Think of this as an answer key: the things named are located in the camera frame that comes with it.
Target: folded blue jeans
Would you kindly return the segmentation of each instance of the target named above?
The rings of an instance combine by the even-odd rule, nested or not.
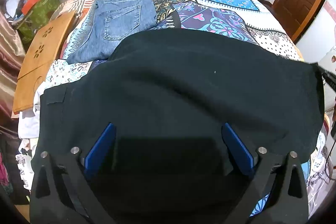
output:
[[[68,64],[107,59],[131,34],[157,25],[152,0],[96,0],[93,26],[86,41],[67,58]]]

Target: bed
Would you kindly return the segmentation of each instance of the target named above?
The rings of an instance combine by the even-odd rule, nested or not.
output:
[[[80,79],[104,60],[68,65],[66,59],[83,43],[83,37],[93,25],[95,0],[69,0],[62,4],[52,18],[64,12],[76,11],[76,24],[64,42],[60,59],[51,65],[45,88]],[[253,43],[287,59],[303,61],[302,55],[290,40],[280,23],[258,0],[153,0],[157,11],[157,26],[161,28],[188,28],[233,37]],[[316,150],[308,162],[302,164],[308,191],[310,215],[318,207],[318,190],[329,183],[332,164],[327,162],[325,146],[330,122],[325,115]],[[251,215],[259,213],[268,195],[261,199]]]

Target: metal bolt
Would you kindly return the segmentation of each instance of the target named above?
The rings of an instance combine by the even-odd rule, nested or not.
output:
[[[46,156],[48,156],[48,152],[47,151],[43,151],[41,153],[41,158],[45,158]]]
[[[291,155],[292,158],[297,157],[297,153],[295,151],[291,151],[289,154]]]
[[[77,147],[77,146],[75,146],[75,147],[73,147],[73,148],[71,148],[71,153],[73,153],[73,154],[77,154],[78,152],[79,152],[79,148]]]
[[[266,154],[267,153],[267,149],[265,147],[262,147],[262,146],[258,148],[258,151],[259,151],[260,154]]]

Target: blue gripper pad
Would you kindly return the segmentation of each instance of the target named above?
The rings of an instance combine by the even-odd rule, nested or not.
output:
[[[222,126],[222,139],[232,154],[240,172],[247,176],[253,175],[253,167],[256,164],[257,158],[252,156],[228,123]]]
[[[115,139],[116,128],[113,123],[109,123],[85,158],[84,175],[87,179],[97,174]]]

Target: curtain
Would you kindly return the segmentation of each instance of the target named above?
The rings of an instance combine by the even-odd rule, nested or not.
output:
[[[12,108],[17,77],[25,57],[21,39],[0,12],[0,134],[17,136],[17,119]]]

